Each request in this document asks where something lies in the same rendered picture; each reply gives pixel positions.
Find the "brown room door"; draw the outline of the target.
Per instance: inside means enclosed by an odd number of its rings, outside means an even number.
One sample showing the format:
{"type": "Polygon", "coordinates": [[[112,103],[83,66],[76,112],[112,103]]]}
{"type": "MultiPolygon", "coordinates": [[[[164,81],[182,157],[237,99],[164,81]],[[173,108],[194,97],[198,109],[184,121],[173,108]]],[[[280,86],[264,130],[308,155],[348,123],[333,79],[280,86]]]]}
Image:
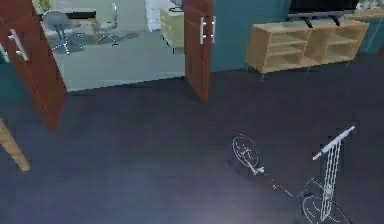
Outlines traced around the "brown room door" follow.
{"type": "Polygon", "coordinates": [[[32,0],[0,0],[0,43],[48,130],[56,127],[67,89],[32,0]],[[29,57],[15,53],[8,38],[15,29],[29,57]]]}
{"type": "Polygon", "coordinates": [[[184,1],[185,77],[203,103],[208,102],[210,88],[211,30],[214,0],[184,1]],[[199,43],[200,17],[205,17],[204,44],[199,43]]]}

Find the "pale yellow cabinet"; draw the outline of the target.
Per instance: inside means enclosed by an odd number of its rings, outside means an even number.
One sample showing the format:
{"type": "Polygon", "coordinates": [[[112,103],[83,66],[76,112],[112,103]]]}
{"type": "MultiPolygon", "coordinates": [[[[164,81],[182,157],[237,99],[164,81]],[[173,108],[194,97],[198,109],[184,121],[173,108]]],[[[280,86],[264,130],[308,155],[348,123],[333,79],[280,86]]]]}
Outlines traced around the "pale yellow cabinet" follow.
{"type": "Polygon", "coordinates": [[[184,13],[160,9],[161,35],[167,45],[175,52],[184,47],[184,13]]]}

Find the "light wooden shelf unit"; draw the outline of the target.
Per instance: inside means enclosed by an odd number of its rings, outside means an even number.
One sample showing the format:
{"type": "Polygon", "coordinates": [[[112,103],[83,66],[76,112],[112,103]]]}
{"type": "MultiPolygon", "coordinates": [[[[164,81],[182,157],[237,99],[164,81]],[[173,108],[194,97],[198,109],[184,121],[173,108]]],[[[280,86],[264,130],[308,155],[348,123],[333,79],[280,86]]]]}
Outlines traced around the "light wooden shelf unit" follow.
{"type": "Polygon", "coordinates": [[[271,72],[352,61],[369,24],[351,19],[253,24],[246,65],[262,75],[271,72]]]}

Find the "white chest of drawers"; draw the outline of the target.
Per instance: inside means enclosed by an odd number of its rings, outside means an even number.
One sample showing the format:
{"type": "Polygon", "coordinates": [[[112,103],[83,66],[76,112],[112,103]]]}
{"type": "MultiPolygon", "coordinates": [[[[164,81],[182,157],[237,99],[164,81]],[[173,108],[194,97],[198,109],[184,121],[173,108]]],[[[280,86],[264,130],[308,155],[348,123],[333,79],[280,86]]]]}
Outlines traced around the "white chest of drawers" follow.
{"type": "Polygon", "coordinates": [[[160,9],[168,7],[168,0],[145,0],[150,32],[160,29],[160,9]]]}

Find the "grey swivel chair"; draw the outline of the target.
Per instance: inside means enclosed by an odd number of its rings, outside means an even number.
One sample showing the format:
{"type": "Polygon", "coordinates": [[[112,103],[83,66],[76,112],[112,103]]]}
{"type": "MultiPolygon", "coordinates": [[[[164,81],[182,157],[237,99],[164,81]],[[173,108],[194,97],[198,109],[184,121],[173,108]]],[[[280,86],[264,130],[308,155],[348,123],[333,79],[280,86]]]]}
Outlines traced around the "grey swivel chair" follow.
{"type": "Polygon", "coordinates": [[[49,10],[45,12],[42,16],[42,20],[43,24],[50,31],[54,31],[60,40],[60,43],[55,45],[52,50],[64,48],[66,54],[69,55],[69,46],[75,45],[75,43],[71,41],[71,36],[74,35],[80,39],[84,39],[85,37],[84,34],[76,33],[74,31],[74,29],[80,27],[81,24],[72,22],[69,17],[60,10],[49,10]]]}
{"type": "Polygon", "coordinates": [[[113,46],[118,45],[116,40],[116,35],[110,33],[111,30],[114,30],[118,27],[117,23],[117,5],[111,3],[111,20],[105,22],[97,22],[95,24],[95,30],[97,35],[97,43],[100,44],[102,40],[109,39],[112,41],[113,46]]]}

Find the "white bat shaped rod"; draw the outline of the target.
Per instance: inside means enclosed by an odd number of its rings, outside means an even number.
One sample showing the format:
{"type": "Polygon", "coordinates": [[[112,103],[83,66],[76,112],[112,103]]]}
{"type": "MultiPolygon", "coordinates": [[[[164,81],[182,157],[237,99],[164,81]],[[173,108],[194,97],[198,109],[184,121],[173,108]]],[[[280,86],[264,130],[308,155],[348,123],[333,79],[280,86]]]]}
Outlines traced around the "white bat shaped rod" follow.
{"type": "Polygon", "coordinates": [[[324,146],[315,156],[313,156],[312,160],[315,161],[322,155],[326,154],[333,146],[335,146],[338,142],[341,142],[345,137],[347,137],[355,128],[355,126],[351,126],[349,129],[343,131],[326,146],[324,146]]]}

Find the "black television set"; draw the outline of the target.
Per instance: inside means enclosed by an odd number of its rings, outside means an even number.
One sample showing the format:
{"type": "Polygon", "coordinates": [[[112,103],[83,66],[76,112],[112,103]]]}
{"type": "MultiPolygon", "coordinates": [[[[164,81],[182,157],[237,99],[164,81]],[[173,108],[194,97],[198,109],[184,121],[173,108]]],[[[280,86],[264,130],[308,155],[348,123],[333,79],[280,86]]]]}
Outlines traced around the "black television set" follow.
{"type": "Polygon", "coordinates": [[[328,17],[336,26],[340,26],[339,18],[347,12],[354,12],[359,0],[290,0],[287,21],[302,19],[309,28],[313,18],[328,17]]]}

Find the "light wooden furniture leg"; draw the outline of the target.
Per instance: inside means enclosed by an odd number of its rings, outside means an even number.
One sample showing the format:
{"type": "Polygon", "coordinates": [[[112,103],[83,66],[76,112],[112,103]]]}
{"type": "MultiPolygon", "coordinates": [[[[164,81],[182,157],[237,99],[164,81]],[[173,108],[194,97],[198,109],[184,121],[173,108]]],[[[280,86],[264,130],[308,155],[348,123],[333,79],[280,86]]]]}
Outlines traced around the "light wooden furniture leg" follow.
{"type": "Polygon", "coordinates": [[[28,160],[2,119],[0,119],[0,145],[23,172],[27,172],[31,169],[28,160]]]}

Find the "green house plant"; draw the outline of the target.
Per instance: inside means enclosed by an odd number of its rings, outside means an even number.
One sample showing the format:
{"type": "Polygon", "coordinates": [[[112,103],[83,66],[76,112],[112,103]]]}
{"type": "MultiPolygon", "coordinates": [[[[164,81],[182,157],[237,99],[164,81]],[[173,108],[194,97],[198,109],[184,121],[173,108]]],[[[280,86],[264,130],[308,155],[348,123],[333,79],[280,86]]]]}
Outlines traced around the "green house plant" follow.
{"type": "Polygon", "coordinates": [[[50,0],[37,0],[37,4],[43,13],[51,9],[50,0]]]}

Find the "teal cabinet with wooden top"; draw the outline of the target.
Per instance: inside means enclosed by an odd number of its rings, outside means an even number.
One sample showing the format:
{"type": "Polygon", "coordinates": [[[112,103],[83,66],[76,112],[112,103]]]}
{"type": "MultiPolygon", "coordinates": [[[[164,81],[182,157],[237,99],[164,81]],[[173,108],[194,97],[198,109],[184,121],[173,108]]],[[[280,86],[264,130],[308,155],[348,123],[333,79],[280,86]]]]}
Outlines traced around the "teal cabinet with wooden top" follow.
{"type": "Polygon", "coordinates": [[[359,52],[377,54],[384,42],[384,8],[357,10],[347,18],[369,24],[359,52]]]}

